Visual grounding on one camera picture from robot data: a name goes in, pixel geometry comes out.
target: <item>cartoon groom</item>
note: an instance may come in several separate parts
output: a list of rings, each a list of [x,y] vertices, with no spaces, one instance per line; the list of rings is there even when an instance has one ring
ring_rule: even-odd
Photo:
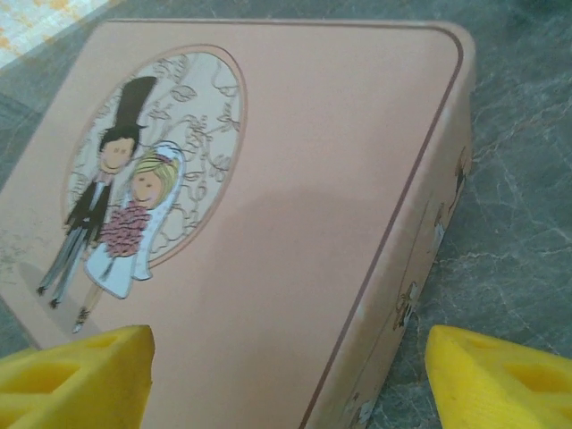
[[[40,296],[44,295],[59,276],[51,308],[57,308],[62,302],[85,250],[99,240],[114,176],[127,166],[137,151],[140,131],[145,128],[137,121],[155,84],[156,78],[142,77],[123,87],[114,126],[105,131],[99,143],[97,174],[68,215],[65,241],[37,289]]]

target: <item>top hat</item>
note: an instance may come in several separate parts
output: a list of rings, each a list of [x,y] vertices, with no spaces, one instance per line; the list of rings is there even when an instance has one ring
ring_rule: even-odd
[[[151,94],[151,90],[155,86],[157,79],[151,76],[135,78],[125,84],[122,91],[122,97],[117,106],[115,114],[114,128],[137,125],[141,109],[145,101]]]

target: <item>white wedding dress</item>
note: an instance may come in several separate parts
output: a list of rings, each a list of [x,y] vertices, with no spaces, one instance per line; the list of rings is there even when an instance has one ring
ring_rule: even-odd
[[[130,257],[117,257],[111,265],[113,258],[107,254],[107,244],[101,243],[85,263],[85,272],[91,281],[118,299],[127,298],[133,279],[144,281],[151,278],[149,258],[153,241],[181,191],[185,175],[185,159],[179,146],[171,141],[162,141],[155,145],[155,149],[159,155],[177,159],[179,173],[167,198],[155,209],[147,211],[151,218],[147,222],[147,228],[143,231],[143,239],[137,253]],[[128,192],[122,201],[122,207],[126,207],[130,201],[131,193]]]

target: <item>gray marble countertop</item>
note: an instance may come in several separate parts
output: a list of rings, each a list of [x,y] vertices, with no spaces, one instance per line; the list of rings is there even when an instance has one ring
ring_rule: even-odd
[[[434,324],[572,358],[572,3],[568,0],[125,0],[0,75],[0,183],[97,22],[129,18],[453,21],[477,44],[475,164],[371,428],[439,428]],[[1,246],[0,263],[13,257]],[[0,307],[0,356],[28,345]]]

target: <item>pink tin box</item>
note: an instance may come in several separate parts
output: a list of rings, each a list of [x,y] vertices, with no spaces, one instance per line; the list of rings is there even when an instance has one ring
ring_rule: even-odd
[[[474,79],[445,23],[105,23],[0,195],[0,294],[42,348],[149,324],[144,428],[363,428]]]

